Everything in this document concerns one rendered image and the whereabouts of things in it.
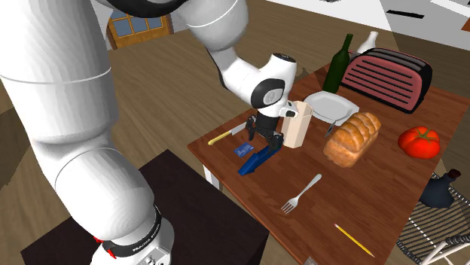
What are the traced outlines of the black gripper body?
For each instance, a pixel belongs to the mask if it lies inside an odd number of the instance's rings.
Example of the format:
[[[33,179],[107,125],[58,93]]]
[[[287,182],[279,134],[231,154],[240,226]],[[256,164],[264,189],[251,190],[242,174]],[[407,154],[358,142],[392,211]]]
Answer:
[[[263,137],[279,135],[279,132],[276,131],[278,122],[279,117],[269,117],[258,111],[255,121],[255,131]]]

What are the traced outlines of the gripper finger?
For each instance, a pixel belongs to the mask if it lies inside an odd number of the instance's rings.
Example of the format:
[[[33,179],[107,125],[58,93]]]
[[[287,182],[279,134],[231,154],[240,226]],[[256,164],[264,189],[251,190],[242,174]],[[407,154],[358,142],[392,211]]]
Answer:
[[[269,132],[266,136],[266,140],[271,151],[278,150],[282,147],[284,142],[283,134],[280,132],[272,131]]]
[[[249,141],[253,140],[254,135],[257,132],[256,120],[257,118],[255,115],[250,115],[246,121],[246,129],[248,130]]]

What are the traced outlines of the blue card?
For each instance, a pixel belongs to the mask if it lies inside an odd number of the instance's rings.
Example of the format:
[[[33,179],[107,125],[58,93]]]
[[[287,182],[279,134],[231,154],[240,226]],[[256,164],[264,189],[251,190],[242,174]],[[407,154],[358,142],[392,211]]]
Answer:
[[[252,150],[253,150],[253,147],[248,142],[245,142],[241,144],[238,148],[236,148],[233,152],[238,157],[244,157],[245,155],[247,155],[247,153],[249,153]]]

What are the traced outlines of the beige carton box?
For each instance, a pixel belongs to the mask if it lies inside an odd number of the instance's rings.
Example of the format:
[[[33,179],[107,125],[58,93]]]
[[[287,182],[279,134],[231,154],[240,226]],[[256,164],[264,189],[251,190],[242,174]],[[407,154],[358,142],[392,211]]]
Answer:
[[[283,145],[289,148],[299,148],[303,144],[313,112],[312,107],[305,102],[295,101],[295,105],[298,109],[297,117],[285,117],[281,130],[284,135]]]

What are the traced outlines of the blue stapler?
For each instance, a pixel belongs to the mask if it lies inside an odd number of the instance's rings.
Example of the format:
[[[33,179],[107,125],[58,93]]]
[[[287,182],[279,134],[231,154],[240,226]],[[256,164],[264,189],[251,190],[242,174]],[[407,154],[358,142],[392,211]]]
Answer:
[[[262,163],[266,162],[280,149],[281,147],[270,149],[269,146],[266,146],[261,151],[253,154],[238,170],[238,173],[240,175],[247,175],[253,173]]]

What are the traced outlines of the silver fork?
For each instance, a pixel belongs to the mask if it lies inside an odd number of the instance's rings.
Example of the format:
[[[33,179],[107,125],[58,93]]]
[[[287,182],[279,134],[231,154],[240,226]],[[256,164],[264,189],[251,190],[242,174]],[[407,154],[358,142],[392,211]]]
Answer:
[[[291,212],[293,209],[295,209],[298,205],[299,199],[302,197],[302,195],[308,191],[314,184],[316,184],[320,179],[322,178],[321,174],[317,174],[313,177],[313,179],[309,182],[309,184],[295,197],[289,199],[285,205],[281,208],[282,212],[284,214],[288,214]]]

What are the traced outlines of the brown bread loaf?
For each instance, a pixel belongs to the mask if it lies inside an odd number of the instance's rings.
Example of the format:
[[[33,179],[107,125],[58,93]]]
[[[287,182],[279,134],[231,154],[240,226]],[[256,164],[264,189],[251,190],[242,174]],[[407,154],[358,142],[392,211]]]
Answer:
[[[352,167],[378,137],[381,122],[370,112],[358,112],[328,139],[323,153],[342,168]]]

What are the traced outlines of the dark green glass bottle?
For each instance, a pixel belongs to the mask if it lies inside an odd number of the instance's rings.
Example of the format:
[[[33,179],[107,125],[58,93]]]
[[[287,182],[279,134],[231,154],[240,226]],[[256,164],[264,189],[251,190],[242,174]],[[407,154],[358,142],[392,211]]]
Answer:
[[[329,93],[336,93],[349,65],[349,46],[353,39],[353,34],[347,34],[342,48],[332,57],[328,73],[326,75],[322,89]]]

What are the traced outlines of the red black toaster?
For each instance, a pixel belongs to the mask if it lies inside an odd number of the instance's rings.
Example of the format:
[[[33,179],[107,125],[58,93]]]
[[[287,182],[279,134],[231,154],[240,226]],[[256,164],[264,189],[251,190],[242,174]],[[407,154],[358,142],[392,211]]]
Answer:
[[[357,93],[411,114],[419,107],[432,81],[424,60],[385,48],[355,53],[341,84]]]

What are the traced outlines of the yellow pencil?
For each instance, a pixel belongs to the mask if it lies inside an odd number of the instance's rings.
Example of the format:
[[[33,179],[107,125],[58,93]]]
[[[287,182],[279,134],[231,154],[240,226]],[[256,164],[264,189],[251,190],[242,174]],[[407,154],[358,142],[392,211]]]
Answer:
[[[351,240],[352,242],[354,242],[358,247],[360,247],[360,249],[362,249],[363,251],[365,251],[368,255],[372,256],[372,257],[375,257],[372,252],[370,250],[368,250],[366,247],[363,246],[363,244],[361,244],[357,239],[355,239],[353,236],[351,236],[348,232],[345,231],[345,229],[343,229],[341,226],[339,226],[338,224],[334,224],[334,226],[344,235],[346,236],[349,240]]]

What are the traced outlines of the white vase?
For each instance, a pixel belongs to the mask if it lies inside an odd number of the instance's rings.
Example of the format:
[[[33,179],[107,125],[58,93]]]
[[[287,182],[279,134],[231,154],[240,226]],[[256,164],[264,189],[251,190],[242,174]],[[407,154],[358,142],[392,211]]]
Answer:
[[[378,36],[378,32],[371,31],[367,39],[359,46],[356,52],[364,53],[365,51],[371,48],[375,48],[376,47],[375,41],[377,39],[377,36]]]

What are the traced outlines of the red tomato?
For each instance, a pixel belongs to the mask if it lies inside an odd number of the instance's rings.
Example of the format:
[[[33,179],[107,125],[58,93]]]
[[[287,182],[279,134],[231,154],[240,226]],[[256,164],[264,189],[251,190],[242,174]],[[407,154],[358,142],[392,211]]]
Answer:
[[[406,155],[422,160],[435,157],[441,150],[436,131],[426,126],[406,130],[398,137],[398,146]]]

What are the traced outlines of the dark blue jug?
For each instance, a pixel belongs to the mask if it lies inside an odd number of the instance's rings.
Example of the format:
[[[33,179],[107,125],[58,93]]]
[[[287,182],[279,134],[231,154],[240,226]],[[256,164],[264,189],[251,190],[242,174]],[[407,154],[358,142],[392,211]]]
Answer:
[[[450,183],[461,176],[461,172],[451,169],[444,173],[440,178],[432,178],[427,183],[419,201],[425,206],[438,209],[449,208],[454,198],[448,190]]]

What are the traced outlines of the white woven seat chair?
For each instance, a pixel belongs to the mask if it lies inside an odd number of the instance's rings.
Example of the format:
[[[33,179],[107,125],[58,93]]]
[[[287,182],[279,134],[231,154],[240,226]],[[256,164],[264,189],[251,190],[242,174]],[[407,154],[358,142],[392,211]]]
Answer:
[[[470,247],[470,200],[450,183],[454,198],[446,209],[415,205],[396,245],[416,265],[457,265],[452,254]]]

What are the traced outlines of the yellow handled knife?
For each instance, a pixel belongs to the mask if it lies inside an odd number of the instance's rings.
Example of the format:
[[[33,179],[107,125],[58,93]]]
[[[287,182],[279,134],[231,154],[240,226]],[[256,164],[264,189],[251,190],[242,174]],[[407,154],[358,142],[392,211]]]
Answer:
[[[208,145],[214,145],[217,141],[227,137],[228,135],[236,135],[238,132],[246,128],[246,122],[239,124],[238,126],[235,126],[234,128],[228,130],[227,132],[224,132],[223,134],[211,139],[208,141]]]

